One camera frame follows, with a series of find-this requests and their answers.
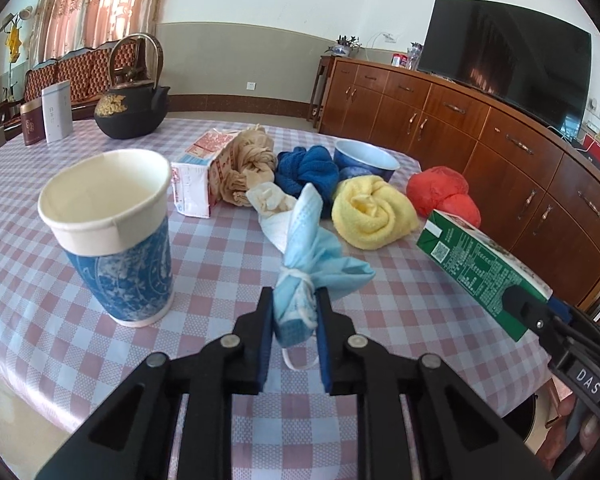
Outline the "green white milk carton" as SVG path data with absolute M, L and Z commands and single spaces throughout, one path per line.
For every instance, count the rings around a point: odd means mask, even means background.
M 503 308 L 502 295 L 518 285 L 543 302 L 553 289 L 508 250 L 456 214 L 431 211 L 417 246 L 488 312 L 514 341 L 527 329 Z

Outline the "light blue face mask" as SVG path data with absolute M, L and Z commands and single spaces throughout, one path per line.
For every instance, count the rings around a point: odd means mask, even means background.
M 338 237 L 320 226 L 323 200 L 307 184 L 291 211 L 287 243 L 273 290 L 274 332 L 283 359 L 291 370 L 307 370 L 291 361 L 289 349 L 317 331 L 317 289 L 326 288 L 332 300 L 356 292 L 375 276 L 365 261 L 343 255 Z

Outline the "cream tissue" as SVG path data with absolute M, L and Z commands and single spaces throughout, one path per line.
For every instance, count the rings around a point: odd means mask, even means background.
M 287 246 L 289 222 L 297 200 L 274 182 L 264 182 L 250 188 L 246 197 L 257 211 L 263 235 L 283 254 Z

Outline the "yellow cloth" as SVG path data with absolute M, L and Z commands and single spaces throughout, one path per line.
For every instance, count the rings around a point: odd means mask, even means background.
M 420 226 L 411 201 L 377 176 L 354 177 L 337 185 L 332 224 L 348 244 L 361 250 L 385 247 Z

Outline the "red plastic bag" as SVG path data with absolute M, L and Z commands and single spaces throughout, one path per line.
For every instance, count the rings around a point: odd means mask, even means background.
M 481 224 L 467 180 L 449 167 L 435 166 L 414 174 L 406 184 L 405 194 L 421 217 L 427 218 L 437 209 L 455 214 L 475 228 Z

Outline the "red white carton box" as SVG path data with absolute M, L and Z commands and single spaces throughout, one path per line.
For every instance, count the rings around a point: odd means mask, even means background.
M 221 188 L 235 166 L 238 130 L 211 129 L 171 162 L 175 209 L 185 217 L 207 219 L 222 200 Z

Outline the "blue cloth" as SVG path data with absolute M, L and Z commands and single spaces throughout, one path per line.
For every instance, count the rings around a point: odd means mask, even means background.
M 297 146 L 290 152 L 277 155 L 274 183 L 286 194 L 298 198 L 303 188 L 311 183 L 320 194 L 322 219 L 332 213 L 332 196 L 339 182 L 339 168 L 323 145 L 310 148 Z

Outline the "tan cloth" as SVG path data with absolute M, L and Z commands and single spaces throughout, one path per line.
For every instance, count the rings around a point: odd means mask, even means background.
M 225 203 L 249 207 L 246 193 L 262 183 L 273 182 L 277 167 L 274 141 L 261 125 L 238 132 L 230 144 L 230 168 L 220 185 Z

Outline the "blue patterned paper cup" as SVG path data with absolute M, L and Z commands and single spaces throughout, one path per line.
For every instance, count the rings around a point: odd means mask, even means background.
M 83 283 L 117 323 L 144 327 L 169 311 L 170 162 L 142 148 L 83 159 L 47 181 L 38 214 Z

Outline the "wooden sideboard cabinet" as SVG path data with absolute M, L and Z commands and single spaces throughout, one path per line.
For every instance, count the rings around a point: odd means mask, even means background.
M 600 301 L 600 170 L 550 129 L 458 84 L 328 55 L 308 117 L 321 133 L 464 174 L 483 232 L 560 299 L 583 311 Z

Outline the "pink checkered tablecloth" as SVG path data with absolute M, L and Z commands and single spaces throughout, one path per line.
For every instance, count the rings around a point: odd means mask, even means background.
M 229 332 L 277 280 L 280 255 L 256 213 L 227 204 L 208 219 L 171 214 L 174 300 L 134 330 L 102 310 L 38 216 L 46 181 L 116 142 L 81 120 L 72 136 L 0 148 L 0 454 L 33 478 L 70 432 L 150 352 L 177 358 Z M 532 336 L 513 341 L 407 237 L 370 252 L 370 284 L 337 304 L 356 329 L 404 356 L 437 353 L 500 414 L 547 381 Z M 273 354 L 264 391 L 234 403 L 238 479 L 352 479 L 355 402 L 324 393 L 312 344 Z

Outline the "black flat television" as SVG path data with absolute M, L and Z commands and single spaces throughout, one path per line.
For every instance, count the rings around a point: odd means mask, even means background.
M 488 0 L 436 0 L 418 69 L 490 94 L 573 139 L 591 65 L 591 35 L 560 18 Z

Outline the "black iron teapot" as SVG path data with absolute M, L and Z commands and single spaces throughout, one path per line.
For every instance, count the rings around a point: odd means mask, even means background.
M 114 61 L 118 50 L 129 41 L 141 39 L 154 48 L 154 76 L 137 75 L 117 82 Z M 109 90 L 94 109 L 94 121 L 106 136 L 116 140 L 131 140 L 153 133 L 166 118 L 169 107 L 169 87 L 160 84 L 163 70 L 163 48 L 148 32 L 133 32 L 120 39 L 111 50 L 108 61 Z

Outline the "dark red tin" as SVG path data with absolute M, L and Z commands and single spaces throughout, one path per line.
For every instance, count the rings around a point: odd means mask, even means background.
M 33 145 L 45 139 L 42 99 L 36 98 L 20 106 L 23 142 Z

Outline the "white tea box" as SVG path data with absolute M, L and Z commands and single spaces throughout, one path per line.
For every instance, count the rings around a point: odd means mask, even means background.
M 42 89 L 41 102 L 47 143 L 60 141 L 73 133 L 70 90 L 68 80 Z

